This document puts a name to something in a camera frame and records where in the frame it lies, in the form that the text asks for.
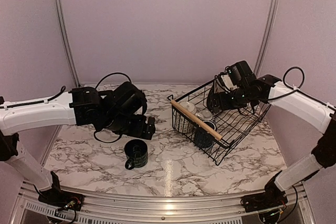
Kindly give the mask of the dark green mug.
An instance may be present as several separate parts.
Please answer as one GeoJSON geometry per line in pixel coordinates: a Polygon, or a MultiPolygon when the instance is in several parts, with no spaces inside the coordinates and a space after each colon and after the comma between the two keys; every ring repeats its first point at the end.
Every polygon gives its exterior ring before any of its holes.
{"type": "Polygon", "coordinates": [[[148,146],[143,140],[128,141],[124,146],[124,152],[127,157],[124,166],[127,170],[144,167],[148,162],[148,146]]]}

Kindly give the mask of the dark blue mug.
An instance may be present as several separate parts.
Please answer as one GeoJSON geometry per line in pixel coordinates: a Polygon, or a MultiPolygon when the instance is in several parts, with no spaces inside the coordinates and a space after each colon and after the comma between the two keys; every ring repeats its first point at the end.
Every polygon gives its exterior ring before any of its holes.
{"type": "Polygon", "coordinates": [[[213,145],[214,137],[200,126],[195,130],[194,144],[200,148],[209,148],[213,145]]]}

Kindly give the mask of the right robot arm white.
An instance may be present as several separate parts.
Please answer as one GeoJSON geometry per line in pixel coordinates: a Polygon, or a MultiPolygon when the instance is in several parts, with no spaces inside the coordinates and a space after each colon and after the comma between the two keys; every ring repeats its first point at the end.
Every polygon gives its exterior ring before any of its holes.
{"type": "Polygon", "coordinates": [[[271,207],[288,188],[309,179],[319,170],[335,165],[335,107],[304,93],[301,86],[291,86],[285,78],[270,74],[256,77],[246,61],[227,66],[216,75],[208,96],[209,110],[219,113],[239,110],[259,103],[281,108],[313,126],[321,137],[312,151],[287,169],[280,171],[266,185],[260,203],[271,207]]]}

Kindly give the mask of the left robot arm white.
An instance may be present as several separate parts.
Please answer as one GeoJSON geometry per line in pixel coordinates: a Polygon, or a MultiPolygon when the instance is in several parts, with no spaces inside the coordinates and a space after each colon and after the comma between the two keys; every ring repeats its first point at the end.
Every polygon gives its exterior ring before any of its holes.
{"type": "Polygon", "coordinates": [[[147,99],[130,81],[115,90],[80,87],[50,98],[22,102],[1,100],[1,161],[15,168],[54,205],[66,202],[55,173],[43,168],[19,141],[19,132],[55,125],[92,125],[96,132],[109,130],[150,140],[155,119],[146,117],[147,99]]]}

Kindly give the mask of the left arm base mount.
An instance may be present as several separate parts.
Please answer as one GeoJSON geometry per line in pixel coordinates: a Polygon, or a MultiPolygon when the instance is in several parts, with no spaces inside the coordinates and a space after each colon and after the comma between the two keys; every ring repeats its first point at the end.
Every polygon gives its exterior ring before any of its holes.
{"type": "Polygon", "coordinates": [[[79,193],[73,193],[64,191],[61,189],[58,176],[54,172],[51,173],[52,184],[51,188],[46,191],[38,190],[35,186],[36,192],[40,202],[58,207],[57,211],[63,211],[67,209],[80,211],[84,195],[79,193]]]}

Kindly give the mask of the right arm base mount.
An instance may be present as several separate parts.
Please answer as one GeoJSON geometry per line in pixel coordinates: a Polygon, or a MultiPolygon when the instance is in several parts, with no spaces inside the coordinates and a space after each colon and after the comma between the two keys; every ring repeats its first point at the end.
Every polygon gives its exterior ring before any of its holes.
{"type": "Polygon", "coordinates": [[[260,211],[268,208],[286,205],[288,202],[286,193],[281,191],[271,179],[264,187],[264,192],[245,195],[241,198],[240,204],[246,212],[260,211]]]}

